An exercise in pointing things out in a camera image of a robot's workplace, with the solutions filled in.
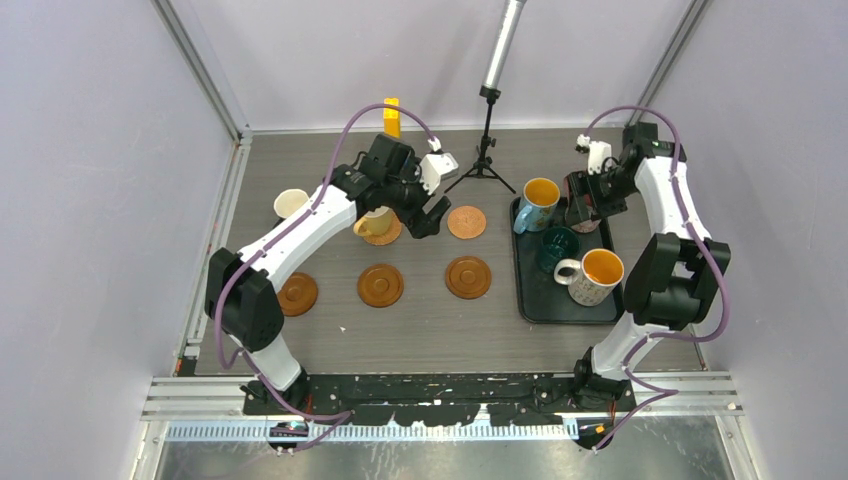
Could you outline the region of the pink mug maroon inside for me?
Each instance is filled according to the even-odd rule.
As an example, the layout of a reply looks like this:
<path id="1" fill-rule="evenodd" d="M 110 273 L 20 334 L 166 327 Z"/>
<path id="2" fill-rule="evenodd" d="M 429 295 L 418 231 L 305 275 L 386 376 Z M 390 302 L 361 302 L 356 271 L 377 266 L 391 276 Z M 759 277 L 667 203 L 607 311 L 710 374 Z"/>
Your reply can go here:
<path id="1" fill-rule="evenodd" d="M 568 206 L 571 206 L 573 204 L 573 195 L 572 195 L 572 192 L 571 192 L 571 187 L 570 187 L 569 179 L 568 179 L 567 176 L 565 176 L 563 178 L 563 189 L 564 189 L 564 195 L 568 199 L 568 201 L 567 201 Z M 591 199 L 591 196 L 586 194 L 586 195 L 583 196 L 583 199 L 584 199 L 584 203 L 586 204 L 586 207 L 587 207 L 589 213 L 591 215 L 593 215 L 595 213 L 595 208 L 594 208 L 594 204 L 593 204 L 593 201 Z M 584 222 L 581 222 L 581 223 L 570 223 L 569 221 L 566 221 L 566 225 L 569 228 L 571 228 L 573 231 L 575 231 L 579 234 L 592 233 L 598 228 L 599 224 L 600 224 L 599 220 L 587 220 L 587 221 L 584 221 Z"/>

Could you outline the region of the woven orange coaster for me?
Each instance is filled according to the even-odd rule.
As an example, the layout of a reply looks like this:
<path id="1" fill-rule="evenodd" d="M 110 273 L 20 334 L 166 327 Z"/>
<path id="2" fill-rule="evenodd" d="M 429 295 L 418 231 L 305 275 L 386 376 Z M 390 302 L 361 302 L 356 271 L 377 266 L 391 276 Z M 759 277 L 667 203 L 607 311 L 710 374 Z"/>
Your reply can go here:
<path id="1" fill-rule="evenodd" d="M 403 229 L 402 223 L 398 219 L 397 215 L 393 212 L 391 227 L 385 234 L 363 237 L 363 239 L 370 245 L 386 246 L 388 244 L 391 244 L 392 242 L 394 242 L 395 240 L 397 240 L 399 238 L 399 236 L 402 232 L 402 229 Z"/>
<path id="2" fill-rule="evenodd" d="M 460 206 L 450 212 L 448 230 L 458 239 L 470 240 L 479 237 L 487 227 L 485 214 L 474 206 Z"/>

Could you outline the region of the yellow mug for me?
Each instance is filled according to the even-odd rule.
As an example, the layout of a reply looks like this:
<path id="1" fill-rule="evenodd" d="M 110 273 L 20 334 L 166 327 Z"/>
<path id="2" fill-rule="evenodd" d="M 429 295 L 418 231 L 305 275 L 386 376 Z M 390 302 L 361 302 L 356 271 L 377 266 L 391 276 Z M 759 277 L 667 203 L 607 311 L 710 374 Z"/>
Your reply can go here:
<path id="1" fill-rule="evenodd" d="M 389 207 L 379 207 L 367 212 L 353 225 L 353 232 L 360 237 L 385 234 L 391 227 L 393 212 Z"/>

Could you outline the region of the brown ringed coaster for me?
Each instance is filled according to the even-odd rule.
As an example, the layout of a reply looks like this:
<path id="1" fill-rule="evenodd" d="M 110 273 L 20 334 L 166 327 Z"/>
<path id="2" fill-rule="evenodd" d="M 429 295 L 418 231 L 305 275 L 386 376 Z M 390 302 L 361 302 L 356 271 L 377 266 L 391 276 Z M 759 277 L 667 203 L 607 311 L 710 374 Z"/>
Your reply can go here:
<path id="1" fill-rule="evenodd" d="M 492 273 L 488 264 L 475 256 L 462 256 L 452 260 L 445 270 L 448 290 L 461 299 L 472 300 L 488 292 Z"/>
<path id="2" fill-rule="evenodd" d="M 403 295 L 404 278 L 401 272 L 389 264 L 367 267 L 357 280 L 357 293 L 363 303 L 374 308 L 385 308 L 395 304 Z"/>
<path id="3" fill-rule="evenodd" d="M 277 292 L 277 300 L 286 317 L 307 313 L 315 305 L 317 298 L 317 282 L 303 272 L 293 273 Z"/>

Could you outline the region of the brown ringed coaster front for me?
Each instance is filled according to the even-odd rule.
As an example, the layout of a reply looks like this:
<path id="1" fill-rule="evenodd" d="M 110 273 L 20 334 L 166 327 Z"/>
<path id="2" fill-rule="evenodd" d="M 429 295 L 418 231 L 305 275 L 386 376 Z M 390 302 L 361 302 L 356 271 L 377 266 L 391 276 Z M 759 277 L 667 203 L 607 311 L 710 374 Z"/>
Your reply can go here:
<path id="1" fill-rule="evenodd" d="M 374 308 L 385 308 L 395 304 L 403 295 L 404 278 L 401 272 L 389 264 L 367 267 L 357 280 L 357 293 L 363 303 Z"/>

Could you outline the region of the black plastic tray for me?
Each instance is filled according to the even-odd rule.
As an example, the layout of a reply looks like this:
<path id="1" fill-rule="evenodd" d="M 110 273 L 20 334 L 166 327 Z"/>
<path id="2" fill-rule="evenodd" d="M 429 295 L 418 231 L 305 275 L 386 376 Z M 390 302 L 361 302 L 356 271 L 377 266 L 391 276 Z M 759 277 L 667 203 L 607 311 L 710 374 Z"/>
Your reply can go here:
<path id="1" fill-rule="evenodd" d="M 552 225 L 564 225 L 567 203 L 566 197 L 560 197 L 554 210 Z M 539 324 L 615 325 L 623 315 L 621 284 L 616 286 L 599 305 L 582 306 L 571 298 L 566 286 L 557 284 L 552 274 L 545 274 L 538 268 L 536 256 L 543 234 L 541 232 L 516 234 L 512 231 L 510 234 L 518 310 L 527 321 Z M 604 248 L 618 253 L 614 247 L 607 220 L 601 220 L 595 231 L 577 234 L 577 236 L 581 247 L 578 251 L 578 259 L 595 248 Z"/>

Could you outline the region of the black mug white inside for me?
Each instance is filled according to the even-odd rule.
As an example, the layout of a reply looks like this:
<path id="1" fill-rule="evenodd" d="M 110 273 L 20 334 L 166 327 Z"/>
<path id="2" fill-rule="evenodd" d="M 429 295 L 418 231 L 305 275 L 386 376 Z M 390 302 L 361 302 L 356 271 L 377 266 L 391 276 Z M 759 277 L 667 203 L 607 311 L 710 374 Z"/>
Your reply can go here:
<path id="1" fill-rule="evenodd" d="M 277 195 L 273 210 L 278 218 L 288 219 L 309 201 L 309 195 L 302 189 L 287 189 Z"/>

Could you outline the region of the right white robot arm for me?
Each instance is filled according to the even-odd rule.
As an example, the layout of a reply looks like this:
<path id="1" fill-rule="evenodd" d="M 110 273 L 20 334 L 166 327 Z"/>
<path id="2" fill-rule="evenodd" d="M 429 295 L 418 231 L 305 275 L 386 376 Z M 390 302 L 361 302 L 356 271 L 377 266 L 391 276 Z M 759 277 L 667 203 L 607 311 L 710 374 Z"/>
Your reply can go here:
<path id="1" fill-rule="evenodd" d="M 619 401 L 632 384 L 634 367 L 662 339 L 685 339 L 684 329 L 701 323 L 714 299 L 722 301 L 720 325 L 699 342 L 719 336 L 728 321 L 724 274 L 728 244 L 713 239 L 701 222 L 688 188 L 685 150 L 677 138 L 662 141 L 658 127 L 639 122 L 624 130 L 622 150 L 584 131 L 577 151 L 587 166 L 566 176 L 567 226 L 599 222 L 627 209 L 627 198 L 644 201 L 652 236 L 626 280 L 623 317 L 575 365 L 571 397 L 584 410 Z"/>

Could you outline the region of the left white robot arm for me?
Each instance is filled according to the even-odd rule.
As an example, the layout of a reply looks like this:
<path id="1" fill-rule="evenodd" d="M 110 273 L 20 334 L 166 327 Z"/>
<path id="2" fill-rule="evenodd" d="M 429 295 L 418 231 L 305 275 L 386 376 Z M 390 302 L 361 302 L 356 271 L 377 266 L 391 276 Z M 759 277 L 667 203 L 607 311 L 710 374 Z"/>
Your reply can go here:
<path id="1" fill-rule="evenodd" d="M 367 213 L 389 208 L 415 239 L 436 235 L 450 207 L 441 197 L 425 206 L 459 164 L 439 141 L 419 157 L 394 137 L 379 134 L 356 164 L 333 162 L 307 203 L 260 239 L 210 258 L 204 310 L 219 336 L 228 335 L 270 385 L 268 400 L 280 412 L 298 412 L 307 398 L 306 373 L 283 338 L 277 294 L 313 253 Z"/>

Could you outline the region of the dark green mug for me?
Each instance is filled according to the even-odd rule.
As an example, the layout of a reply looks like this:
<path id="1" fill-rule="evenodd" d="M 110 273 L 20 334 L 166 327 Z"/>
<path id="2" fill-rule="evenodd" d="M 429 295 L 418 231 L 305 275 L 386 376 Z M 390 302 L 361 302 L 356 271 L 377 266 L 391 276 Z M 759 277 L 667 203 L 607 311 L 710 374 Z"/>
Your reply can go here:
<path id="1" fill-rule="evenodd" d="M 536 252 L 536 266 L 550 274 L 559 261 L 574 259 L 580 250 L 578 234 L 568 227 L 550 227 L 542 233 Z"/>

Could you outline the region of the blue mug orange inside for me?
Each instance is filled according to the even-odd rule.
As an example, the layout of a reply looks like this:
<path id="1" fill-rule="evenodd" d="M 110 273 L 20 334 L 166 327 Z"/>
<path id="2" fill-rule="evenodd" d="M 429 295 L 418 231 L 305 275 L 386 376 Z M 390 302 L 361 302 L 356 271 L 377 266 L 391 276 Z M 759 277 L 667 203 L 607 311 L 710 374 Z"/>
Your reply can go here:
<path id="1" fill-rule="evenodd" d="M 560 190 L 553 180 L 537 177 L 527 181 L 513 220 L 513 232 L 523 234 L 545 230 L 552 221 L 559 200 Z"/>

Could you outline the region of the white floral mug orange inside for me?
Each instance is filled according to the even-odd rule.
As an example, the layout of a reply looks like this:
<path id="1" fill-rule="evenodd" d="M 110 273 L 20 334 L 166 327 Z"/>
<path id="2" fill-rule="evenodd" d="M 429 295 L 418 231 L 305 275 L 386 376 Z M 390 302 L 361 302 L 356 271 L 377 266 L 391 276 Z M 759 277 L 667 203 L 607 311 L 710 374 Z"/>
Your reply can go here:
<path id="1" fill-rule="evenodd" d="M 553 279 L 566 286 L 570 297 L 579 305 L 600 305 L 624 278 L 622 259 L 613 251 L 596 248 L 581 259 L 560 260 Z"/>

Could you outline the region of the yellow red blue block tower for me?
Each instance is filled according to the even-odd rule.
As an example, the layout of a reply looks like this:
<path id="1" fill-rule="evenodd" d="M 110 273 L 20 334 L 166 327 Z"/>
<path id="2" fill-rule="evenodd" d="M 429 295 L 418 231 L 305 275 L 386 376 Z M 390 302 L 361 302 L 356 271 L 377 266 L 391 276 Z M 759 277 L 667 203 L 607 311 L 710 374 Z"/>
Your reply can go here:
<path id="1" fill-rule="evenodd" d="M 383 109 L 383 133 L 400 139 L 402 136 L 401 114 L 398 110 L 393 109 L 393 106 L 400 105 L 400 101 L 397 97 L 387 97 L 383 100 L 383 103 L 390 105 L 390 108 Z"/>

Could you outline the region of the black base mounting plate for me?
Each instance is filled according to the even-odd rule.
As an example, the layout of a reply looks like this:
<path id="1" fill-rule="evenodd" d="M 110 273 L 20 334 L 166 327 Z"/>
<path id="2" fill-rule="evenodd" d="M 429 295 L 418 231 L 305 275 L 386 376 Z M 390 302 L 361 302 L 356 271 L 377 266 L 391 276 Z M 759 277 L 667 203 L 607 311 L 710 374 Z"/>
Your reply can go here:
<path id="1" fill-rule="evenodd" d="M 500 408 L 517 403 L 535 414 L 570 408 L 614 414 L 617 406 L 629 412 L 636 405 L 627 382 L 598 390 L 568 373 L 310 374 L 283 393 L 272 394 L 259 380 L 241 389 L 249 396 L 248 413 L 300 411 L 317 421 L 346 420 L 356 408 L 372 420 L 377 404 L 409 407 L 440 400 L 462 406 L 492 402 Z"/>

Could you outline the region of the aluminium front rail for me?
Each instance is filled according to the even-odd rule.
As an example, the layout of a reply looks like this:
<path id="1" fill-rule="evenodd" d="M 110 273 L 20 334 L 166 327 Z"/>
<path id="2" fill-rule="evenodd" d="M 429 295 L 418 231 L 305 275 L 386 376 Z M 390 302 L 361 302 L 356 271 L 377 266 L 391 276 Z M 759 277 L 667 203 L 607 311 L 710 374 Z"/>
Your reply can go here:
<path id="1" fill-rule="evenodd" d="M 387 403 L 374 406 L 372 420 L 356 408 L 345 420 L 335 417 L 314 422 L 291 413 L 248 413 L 244 377 L 162 378 L 154 380 L 141 418 L 167 423 L 167 434 L 178 441 L 292 441 L 307 442 L 467 442 L 489 440 L 575 440 L 602 422 L 621 421 L 623 406 L 614 414 L 566 411 L 535 414 L 510 403 L 462 406 L 447 400 L 409 407 Z"/>

